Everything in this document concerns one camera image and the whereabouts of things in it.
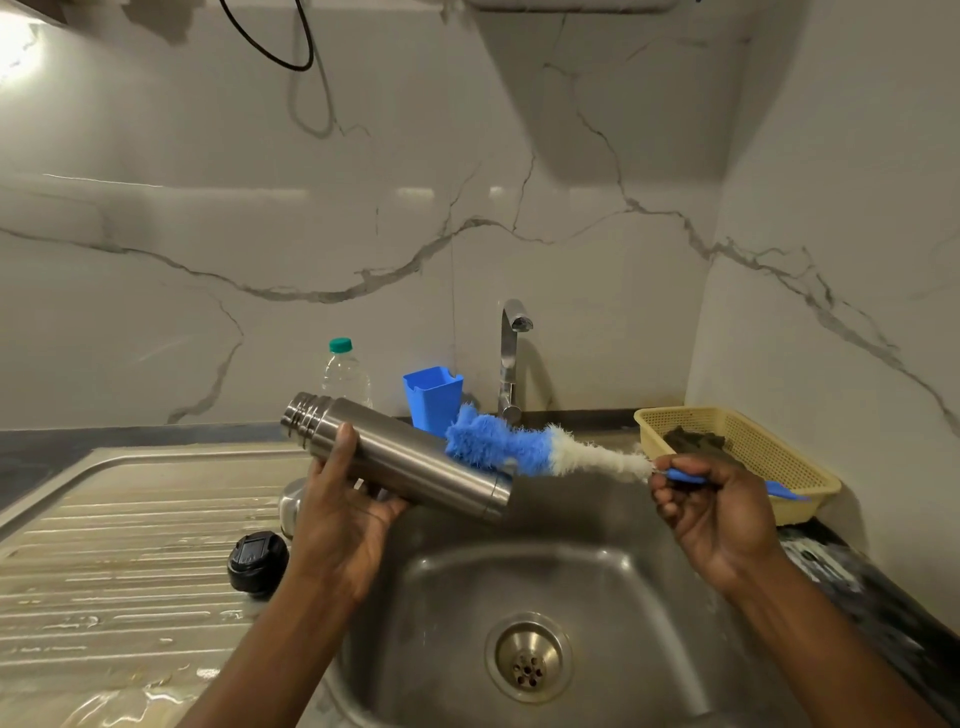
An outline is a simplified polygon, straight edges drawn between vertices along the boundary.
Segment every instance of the hand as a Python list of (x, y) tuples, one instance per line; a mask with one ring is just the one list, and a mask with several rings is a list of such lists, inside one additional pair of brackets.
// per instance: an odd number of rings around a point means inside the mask
[(295, 579), (323, 581), (354, 605), (370, 590), (391, 523), (409, 505), (399, 497), (380, 502), (354, 490), (347, 472), (356, 445), (356, 430), (343, 424), (329, 460), (310, 464), (287, 569)]
[(701, 455), (664, 455), (658, 470), (677, 468), (704, 475), (707, 485), (692, 492), (671, 488), (658, 473), (651, 497), (693, 569), (728, 599), (736, 599), (756, 572), (785, 558), (763, 480), (731, 463)]

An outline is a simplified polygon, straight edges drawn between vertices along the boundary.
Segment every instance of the yellow plastic basket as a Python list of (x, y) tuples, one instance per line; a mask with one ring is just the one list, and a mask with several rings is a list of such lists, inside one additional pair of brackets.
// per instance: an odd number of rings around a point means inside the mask
[(764, 480), (776, 480), (810, 500), (772, 497), (777, 525), (803, 523), (820, 504), (840, 492), (840, 480), (817, 467), (746, 417), (720, 407), (653, 407), (638, 409), (640, 446), (653, 459), (674, 450), (662, 435), (676, 426), (692, 432), (715, 432), (727, 438), (724, 450)]

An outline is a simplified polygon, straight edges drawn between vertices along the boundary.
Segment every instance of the drain strainer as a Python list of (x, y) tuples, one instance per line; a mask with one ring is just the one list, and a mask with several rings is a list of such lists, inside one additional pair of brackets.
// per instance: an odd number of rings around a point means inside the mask
[(487, 637), (487, 671), (514, 700), (542, 703), (570, 682), (573, 656), (560, 625), (536, 612), (498, 622)]

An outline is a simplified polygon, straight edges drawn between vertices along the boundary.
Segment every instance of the black cable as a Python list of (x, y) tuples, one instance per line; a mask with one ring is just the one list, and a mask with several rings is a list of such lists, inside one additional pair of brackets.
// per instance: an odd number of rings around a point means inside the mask
[(237, 32), (239, 32), (239, 34), (243, 36), (244, 39), (251, 46), (256, 48), (256, 50), (258, 50), (260, 53), (262, 53), (264, 56), (266, 56), (268, 59), (270, 59), (277, 65), (282, 65), (284, 68), (287, 68), (291, 71), (303, 72), (303, 71), (309, 70), (310, 67), (313, 65), (313, 60), (317, 56), (317, 51), (313, 46), (313, 34), (310, 32), (310, 24), (306, 21), (306, 12), (303, 11), (303, 5), (300, 2), (300, 0), (294, 0), (294, 2), (297, 4), (297, 12), (300, 14), (300, 23), (303, 26), (303, 34), (306, 36), (306, 46), (307, 46), (307, 49), (309, 50), (309, 56), (307, 57), (306, 63), (304, 63), (303, 65), (295, 65), (293, 63), (289, 63), (285, 61), (284, 59), (277, 58), (274, 54), (272, 54), (270, 51), (268, 51), (266, 48), (264, 48), (262, 45), (256, 42), (253, 38), (251, 38), (250, 34), (243, 29), (243, 26), (240, 25), (239, 22), (237, 22), (237, 19), (235, 17), (233, 17), (233, 13), (230, 12), (230, 8), (227, 7), (227, 0), (220, 0), (220, 6), (224, 9), (224, 12), (227, 14), (227, 18), (231, 23), (233, 23), (233, 27), (237, 29)]

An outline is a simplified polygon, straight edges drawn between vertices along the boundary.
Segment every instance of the plastic water bottle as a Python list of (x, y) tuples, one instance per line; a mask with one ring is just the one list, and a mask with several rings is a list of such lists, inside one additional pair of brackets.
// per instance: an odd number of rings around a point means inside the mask
[(346, 337), (330, 339), (330, 353), (324, 370), (323, 393), (328, 397), (346, 397), (372, 409), (370, 376), (353, 355), (353, 342)]

